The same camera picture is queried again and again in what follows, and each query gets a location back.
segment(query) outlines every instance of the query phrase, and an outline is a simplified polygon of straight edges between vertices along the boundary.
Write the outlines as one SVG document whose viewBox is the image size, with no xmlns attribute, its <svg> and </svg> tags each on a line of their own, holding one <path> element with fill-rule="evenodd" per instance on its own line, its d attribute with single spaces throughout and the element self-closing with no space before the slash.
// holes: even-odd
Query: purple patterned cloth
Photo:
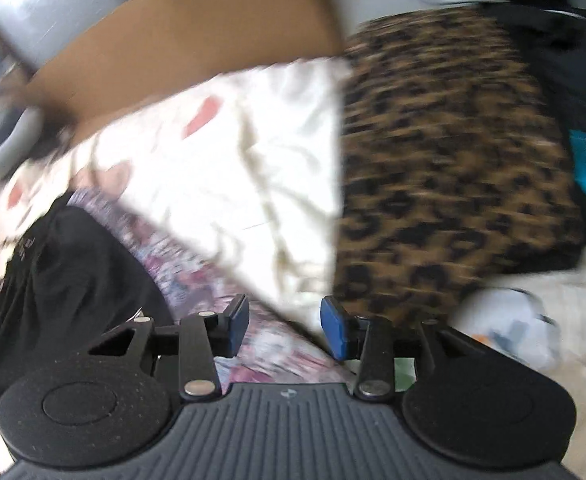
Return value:
<svg viewBox="0 0 586 480">
<path fill-rule="evenodd" d="M 68 205 L 87 211 L 107 228 L 147 269 L 177 322 L 193 312 L 222 312 L 243 294 L 214 265 L 128 213 L 95 189 L 76 191 Z M 215 358 L 223 391 L 230 383 L 348 383 L 353 374 L 324 351 L 298 335 L 258 301 L 251 300 L 251 319 L 240 352 Z"/>
</svg>

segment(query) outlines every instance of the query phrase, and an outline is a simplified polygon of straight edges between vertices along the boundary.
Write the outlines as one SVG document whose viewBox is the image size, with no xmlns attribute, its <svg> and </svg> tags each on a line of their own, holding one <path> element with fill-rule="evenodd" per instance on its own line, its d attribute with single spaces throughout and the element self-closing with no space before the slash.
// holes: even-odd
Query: silver screw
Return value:
<svg viewBox="0 0 586 480">
<path fill-rule="evenodd" d="M 365 397 L 382 397 L 391 391 L 391 386 L 386 381 L 364 381 L 359 386 L 359 392 Z"/>
<path fill-rule="evenodd" d="M 184 391 L 193 397 L 204 397 L 215 391 L 215 384 L 204 379 L 189 381 L 184 385 Z"/>
</svg>

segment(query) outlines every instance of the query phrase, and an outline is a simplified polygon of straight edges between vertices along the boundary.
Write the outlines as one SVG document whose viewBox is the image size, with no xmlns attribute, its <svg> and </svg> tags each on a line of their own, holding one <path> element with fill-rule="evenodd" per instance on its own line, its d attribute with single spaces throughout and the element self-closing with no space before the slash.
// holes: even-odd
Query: black fabric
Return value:
<svg viewBox="0 0 586 480">
<path fill-rule="evenodd" d="M 586 16 L 586 11 L 571 9 Z M 586 133 L 586 20 L 516 4 L 492 4 L 483 12 L 508 31 L 539 81 L 570 153 L 569 131 Z M 584 220 L 586 195 L 576 186 L 573 199 Z"/>
<path fill-rule="evenodd" d="M 25 233 L 0 289 L 0 397 L 25 373 L 85 348 L 139 309 L 171 324 L 134 256 L 70 194 Z"/>
</svg>

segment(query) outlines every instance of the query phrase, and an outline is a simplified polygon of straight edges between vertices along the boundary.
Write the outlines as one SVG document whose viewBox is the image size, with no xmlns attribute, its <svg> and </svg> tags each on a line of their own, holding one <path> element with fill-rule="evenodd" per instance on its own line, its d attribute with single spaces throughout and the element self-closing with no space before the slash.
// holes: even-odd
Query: leopard print fabric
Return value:
<svg viewBox="0 0 586 480">
<path fill-rule="evenodd" d="M 347 56 L 334 295 L 348 311 L 444 317 L 483 276 L 580 243 L 561 133 L 492 19 L 382 18 Z"/>
</svg>

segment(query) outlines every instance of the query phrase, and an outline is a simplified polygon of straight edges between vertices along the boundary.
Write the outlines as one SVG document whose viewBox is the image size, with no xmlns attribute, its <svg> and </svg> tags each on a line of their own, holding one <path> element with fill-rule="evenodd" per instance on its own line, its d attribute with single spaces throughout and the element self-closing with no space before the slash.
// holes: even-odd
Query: cardboard box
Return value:
<svg viewBox="0 0 586 480">
<path fill-rule="evenodd" d="M 327 0 L 130 0 L 44 65 L 24 98 L 76 122 L 77 143 L 218 73 L 341 52 Z"/>
</svg>

